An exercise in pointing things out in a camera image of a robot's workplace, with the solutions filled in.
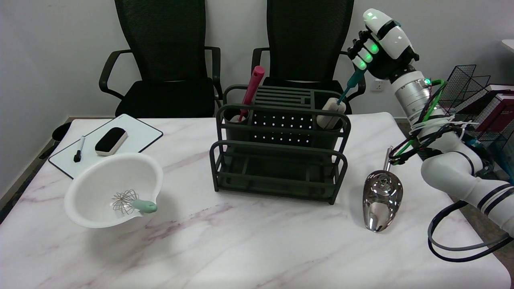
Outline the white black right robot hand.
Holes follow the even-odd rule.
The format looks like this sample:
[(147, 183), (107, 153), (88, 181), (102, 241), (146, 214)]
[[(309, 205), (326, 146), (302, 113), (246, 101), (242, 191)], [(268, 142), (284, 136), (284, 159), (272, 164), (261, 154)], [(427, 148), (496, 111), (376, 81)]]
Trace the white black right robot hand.
[(380, 10), (364, 12), (365, 30), (353, 40), (347, 55), (360, 71), (368, 71), (378, 79), (396, 81), (414, 71), (412, 62), (419, 60), (401, 24)]

